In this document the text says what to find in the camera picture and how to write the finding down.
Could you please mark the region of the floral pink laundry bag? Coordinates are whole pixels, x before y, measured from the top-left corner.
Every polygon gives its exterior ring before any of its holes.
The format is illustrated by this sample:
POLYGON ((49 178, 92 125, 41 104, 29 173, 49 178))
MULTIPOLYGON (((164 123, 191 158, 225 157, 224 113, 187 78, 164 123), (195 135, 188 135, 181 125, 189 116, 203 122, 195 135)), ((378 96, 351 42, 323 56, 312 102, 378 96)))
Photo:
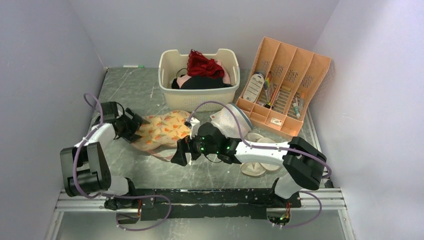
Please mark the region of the floral pink laundry bag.
POLYGON ((175 149, 177 141, 190 134, 190 129, 185 125, 185 121, 190 113, 184 110, 173 110, 162 115, 147 115, 136 131, 140 139, 135 140, 131 145, 142 152, 147 152, 152 156, 169 162, 173 154, 165 156, 156 151, 159 147, 175 149))

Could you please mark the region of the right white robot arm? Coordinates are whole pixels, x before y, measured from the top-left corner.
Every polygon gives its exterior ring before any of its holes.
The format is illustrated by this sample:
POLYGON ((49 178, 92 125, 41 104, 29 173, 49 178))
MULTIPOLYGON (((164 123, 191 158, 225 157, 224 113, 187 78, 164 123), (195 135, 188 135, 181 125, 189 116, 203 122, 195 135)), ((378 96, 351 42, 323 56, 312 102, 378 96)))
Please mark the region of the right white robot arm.
POLYGON ((179 139, 170 161, 186 166, 187 154, 193 161, 214 154, 226 164, 259 163, 285 168, 286 175, 275 181, 270 193, 270 202, 275 207, 282 207, 302 189, 318 190, 327 167, 326 156, 301 137, 278 143, 251 142, 226 137, 209 122, 202 124, 195 136, 179 139))

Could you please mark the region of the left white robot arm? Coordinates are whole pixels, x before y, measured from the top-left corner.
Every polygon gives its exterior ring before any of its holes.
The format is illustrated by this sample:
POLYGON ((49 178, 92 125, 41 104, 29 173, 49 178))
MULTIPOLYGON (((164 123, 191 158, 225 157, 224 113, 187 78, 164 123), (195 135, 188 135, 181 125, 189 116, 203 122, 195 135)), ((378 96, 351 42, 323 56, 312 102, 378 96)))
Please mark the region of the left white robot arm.
POLYGON ((111 174, 104 149, 113 140, 123 139, 129 144, 140 140, 137 131, 146 123, 147 120, 118 102, 101 103, 99 116, 87 136, 60 151, 66 194, 88 199, 106 196, 104 207, 113 211, 141 206, 134 183, 127 177, 111 174))

